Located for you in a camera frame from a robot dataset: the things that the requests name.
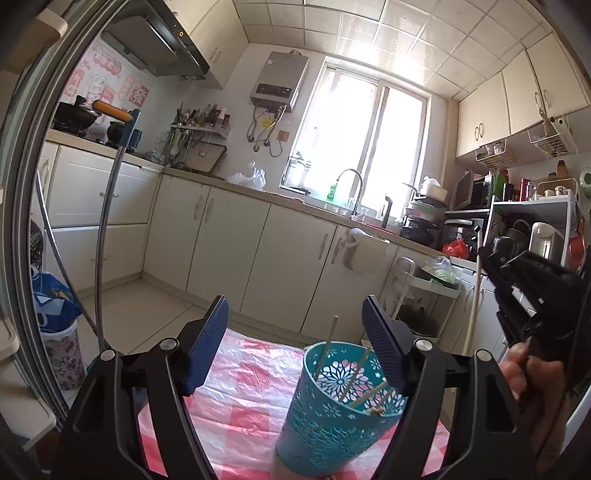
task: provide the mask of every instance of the red plastic bag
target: red plastic bag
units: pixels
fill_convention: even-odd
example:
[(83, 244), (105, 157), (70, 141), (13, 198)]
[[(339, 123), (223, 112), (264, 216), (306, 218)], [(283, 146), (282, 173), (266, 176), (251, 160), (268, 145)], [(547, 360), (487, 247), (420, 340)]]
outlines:
[(470, 256), (468, 246), (464, 243), (462, 238), (454, 240), (450, 244), (443, 245), (441, 251), (450, 257), (463, 258), (464, 260), (468, 260), (468, 257)]

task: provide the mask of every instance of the black pot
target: black pot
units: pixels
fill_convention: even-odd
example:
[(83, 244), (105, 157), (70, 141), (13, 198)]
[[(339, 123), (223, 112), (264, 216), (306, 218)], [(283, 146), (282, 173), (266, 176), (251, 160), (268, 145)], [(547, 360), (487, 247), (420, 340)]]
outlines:
[(82, 105), (85, 102), (86, 99), (80, 95), (76, 96), (74, 105), (60, 102), (57, 105), (54, 120), (71, 129), (86, 130), (100, 117), (100, 113)]

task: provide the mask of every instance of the bottle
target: bottle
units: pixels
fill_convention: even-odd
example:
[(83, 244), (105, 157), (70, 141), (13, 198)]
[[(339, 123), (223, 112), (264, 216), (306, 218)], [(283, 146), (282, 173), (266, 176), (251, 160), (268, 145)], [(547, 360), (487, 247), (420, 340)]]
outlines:
[(334, 182), (330, 186), (329, 194), (326, 196), (326, 200), (328, 200), (329, 202), (333, 202), (335, 200), (335, 193), (336, 193), (337, 184), (338, 184), (338, 182)]

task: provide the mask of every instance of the plastic tablecloth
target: plastic tablecloth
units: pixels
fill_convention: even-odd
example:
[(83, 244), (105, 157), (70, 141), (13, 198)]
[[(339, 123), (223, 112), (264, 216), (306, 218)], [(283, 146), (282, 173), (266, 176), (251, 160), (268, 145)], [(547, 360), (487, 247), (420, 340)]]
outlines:
[[(227, 330), (205, 385), (185, 398), (203, 449), (220, 480), (301, 480), (275, 453), (275, 443), (300, 378), (304, 351)], [(166, 475), (150, 406), (139, 414), (148, 460)], [(396, 427), (336, 473), (337, 480), (371, 478)], [(441, 422), (424, 473), (441, 467), (449, 434)]]

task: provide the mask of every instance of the window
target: window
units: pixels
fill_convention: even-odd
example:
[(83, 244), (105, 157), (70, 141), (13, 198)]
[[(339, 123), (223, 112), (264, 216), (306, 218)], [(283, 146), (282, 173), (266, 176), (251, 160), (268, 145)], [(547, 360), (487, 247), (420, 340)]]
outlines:
[[(281, 185), (327, 200), (346, 168), (363, 176), (361, 206), (380, 213), (385, 196), (402, 212), (421, 148), (426, 100), (393, 85), (327, 67), (308, 106)], [(345, 173), (331, 201), (352, 209), (357, 176)]]

